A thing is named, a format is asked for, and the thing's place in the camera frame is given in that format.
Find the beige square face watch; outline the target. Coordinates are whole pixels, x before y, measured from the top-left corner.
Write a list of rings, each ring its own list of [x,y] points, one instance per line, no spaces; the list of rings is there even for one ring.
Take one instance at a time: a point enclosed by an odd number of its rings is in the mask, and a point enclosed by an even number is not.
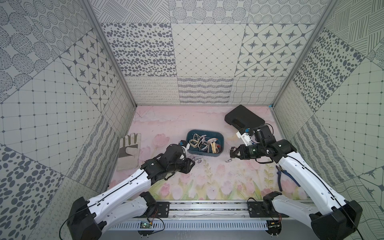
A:
[[[218,151],[218,148],[217,148],[217,145],[216,145],[215,142],[212,142],[212,143],[211,143],[211,148],[212,148],[212,153],[213,153],[213,154],[216,154],[217,151]]]

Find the orange white watch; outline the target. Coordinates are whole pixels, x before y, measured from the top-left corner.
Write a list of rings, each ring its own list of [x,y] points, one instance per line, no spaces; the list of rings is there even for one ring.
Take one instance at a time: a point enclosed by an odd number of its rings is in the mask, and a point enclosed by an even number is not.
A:
[[[208,140],[208,143],[214,143],[214,142],[216,142],[216,141],[218,141],[217,138],[211,138],[211,139]]]

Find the pink white watch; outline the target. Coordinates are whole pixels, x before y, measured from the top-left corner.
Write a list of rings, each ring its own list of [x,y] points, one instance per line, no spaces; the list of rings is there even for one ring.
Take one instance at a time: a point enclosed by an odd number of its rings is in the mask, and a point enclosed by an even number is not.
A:
[[[206,135],[202,135],[201,136],[201,142],[202,143],[206,143],[207,142],[207,136]]]

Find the beige watch pair front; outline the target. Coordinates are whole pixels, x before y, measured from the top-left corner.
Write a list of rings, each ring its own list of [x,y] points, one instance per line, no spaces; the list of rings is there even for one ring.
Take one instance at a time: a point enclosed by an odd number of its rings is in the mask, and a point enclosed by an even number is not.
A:
[[[189,144],[190,144],[191,147],[197,148],[199,143],[200,143],[200,141],[201,141],[201,136],[197,135],[197,134],[194,134],[193,138],[191,140],[189,140]]]

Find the patterned white black watch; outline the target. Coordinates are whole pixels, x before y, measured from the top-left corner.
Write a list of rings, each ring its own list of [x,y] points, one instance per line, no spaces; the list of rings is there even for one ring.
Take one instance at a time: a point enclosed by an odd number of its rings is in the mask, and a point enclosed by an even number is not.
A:
[[[199,148],[199,150],[200,151],[206,151],[207,150],[207,148],[208,148],[208,143],[207,142],[205,142],[205,141],[201,141],[201,142],[199,142],[199,144],[198,144],[198,148]]]

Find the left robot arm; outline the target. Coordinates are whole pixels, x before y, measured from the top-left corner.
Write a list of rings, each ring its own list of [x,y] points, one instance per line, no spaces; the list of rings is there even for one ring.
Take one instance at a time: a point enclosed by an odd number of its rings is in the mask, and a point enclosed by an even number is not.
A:
[[[73,240],[98,240],[111,227],[128,219],[155,215],[157,202],[149,192],[152,185],[168,180],[175,173],[188,174],[195,162],[187,157],[187,141],[171,144],[165,153],[145,161],[123,182],[86,200],[80,197],[72,204],[68,227]]]

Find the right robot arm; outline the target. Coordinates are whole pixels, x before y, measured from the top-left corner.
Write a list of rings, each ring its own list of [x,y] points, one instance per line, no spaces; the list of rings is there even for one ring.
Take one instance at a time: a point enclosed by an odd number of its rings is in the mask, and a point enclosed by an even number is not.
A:
[[[262,208],[268,216],[276,213],[294,218],[311,228],[320,240],[343,240],[359,231],[362,207],[333,190],[289,141],[277,141],[268,125],[241,130],[237,132],[237,137],[243,144],[230,149],[231,158],[270,158],[272,163],[285,170],[304,189],[314,203],[314,207],[311,207],[273,191],[263,197]]]

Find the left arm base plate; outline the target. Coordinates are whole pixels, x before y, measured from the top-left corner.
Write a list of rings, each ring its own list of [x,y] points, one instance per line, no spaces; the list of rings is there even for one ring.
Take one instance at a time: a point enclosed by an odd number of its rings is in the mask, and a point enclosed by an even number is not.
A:
[[[156,205],[148,207],[143,215],[135,218],[168,218],[170,205],[170,202],[157,202]]]

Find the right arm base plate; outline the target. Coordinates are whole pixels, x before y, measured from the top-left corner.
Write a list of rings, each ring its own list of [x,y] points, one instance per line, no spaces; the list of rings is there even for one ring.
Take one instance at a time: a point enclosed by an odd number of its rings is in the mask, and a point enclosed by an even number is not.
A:
[[[249,198],[247,200],[247,208],[250,218],[288,218],[288,215],[277,212],[272,204],[272,200],[281,195],[282,193],[274,191],[265,195],[262,201],[256,201],[254,198]]]

